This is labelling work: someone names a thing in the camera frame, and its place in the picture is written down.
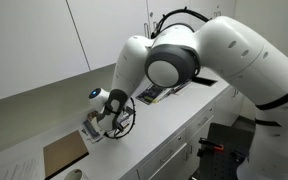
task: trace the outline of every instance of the countertop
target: countertop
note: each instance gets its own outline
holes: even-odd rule
[[[157,104],[146,105],[135,100],[136,125],[130,134],[122,139],[104,138],[92,144],[87,140],[87,136],[81,133],[90,154],[53,179],[64,179],[69,171],[76,168],[83,170],[92,180],[126,178],[176,135],[181,127],[185,127],[230,87],[208,68],[203,68],[200,76],[218,82],[212,87],[191,83],[180,95],[171,95]],[[138,95],[148,85],[149,81],[144,80],[133,96]],[[34,159],[32,168],[36,171],[31,173],[32,179],[44,178],[43,147],[75,130],[81,130],[81,124],[89,112],[91,109],[0,152],[1,179],[8,171],[11,173],[11,166],[30,159]]]

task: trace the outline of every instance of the cabinet door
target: cabinet door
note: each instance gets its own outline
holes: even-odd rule
[[[153,32],[156,24],[162,19],[163,14],[167,14],[176,9],[183,9],[185,6],[190,8],[189,0],[147,0],[151,31]],[[174,23],[189,24],[189,15],[175,14],[169,17],[163,24],[163,28]]]
[[[116,63],[126,40],[145,36],[145,0],[68,0],[92,70]]]
[[[191,9],[207,18],[215,18],[217,16],[233,17],[235,12],[236,0],[190,0]],[[190,25],[198,30],[205,22],[190,17]]]
[[[231,126],[239,116],[243,95],[231,87],[216,100],[214,107],[214,122]]]
[[[140,180],[138,177],[137,171],[134,171],[129,177],[127,177],[125,180]]]
[[[186,138],[190,139],[196,132],[204,127],[205,123],[213,118],[214,116],[215,103],[209,105],[200,115],[193,119],[192,122],[186,127]]]
[[[202,124],[202,127],[187,141],[188,143],[188,160],[185,164],[188,175],[191,176],[196,169],[199,167],[200,158],[197,156],[197,152],[201,147],[201,144],[198,143],[201,137],[207,138],[210,124],[213,122],[213,118],[210,118],[208,121]]]
[[[0,99],[89,71],[63,0],[0,0]]]
[[[138,169],[140,179],[149,179],[156,171],[164,167],[169,160],[185,144],[185,130],[181,130],[172,140],[163,146],[156,154],[154,154],[143,166]]]
[[[183,180],[188,179],[189,175],[186,173],[186,148],[185,143],[174,155],[160,168],[158,169],[149,179],[150,180]]]

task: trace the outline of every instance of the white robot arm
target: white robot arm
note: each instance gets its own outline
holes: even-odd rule
[[[173,87],[196,76],[201,66],[212,69],[258,108],[250,156],[238,168],[238,178],[288,180],[288,58],[228,17],[217,17],[196,32],[174,25],[155,39],[131,37],[116,64],[112,91],[108,97],[103,91],[99,126],[106,131],[116,128],[121,109],[145,74],[154,84]],[[91,103],[102,97],[91,95]]]

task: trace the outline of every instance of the cabinet drawer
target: cabinet drawer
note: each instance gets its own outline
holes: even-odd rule
[[[138,177],[137,171],[134,171],[130,176],[128,176],[125,180],[140,180]]]
[[[200,158],[197,156],[198,150],[201,148],[201,144],[198,142],[201,137],[207,138],[210,124],[212,119],[208,120],[204,126],[197,131],[190,139],[188,139],[188,161],[185,168],[191,173],[191,175],[196,171],[200,164]]]
[[[148,179],[163,166],[185,143],[185,130],[178,133],[169,143],[161,148],[152,158],[138,169],[140,179]]]
[[[186,149],[185,143],[180,149],[174,153],[174,155],[165,163],[160,169],[158,169],[149,180],[186,180],[191,175],[186,168]]]
[[[214,103],[208,106],[201,115],[197,116],[186,127],[186,138],[190,139],[197,131],[199,131],[203,125],[214,116]]]

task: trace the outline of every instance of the white wall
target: white wall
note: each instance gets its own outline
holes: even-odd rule
[[[288,0],[237,0],[235,19],[251,27],[288,56]],[[255,117],[255,107],[245,99],[241,115]]]
[[[97,87],[110,91],[114,68],[107,66],[1,99],[0,151],[89,111],[89,93]]]

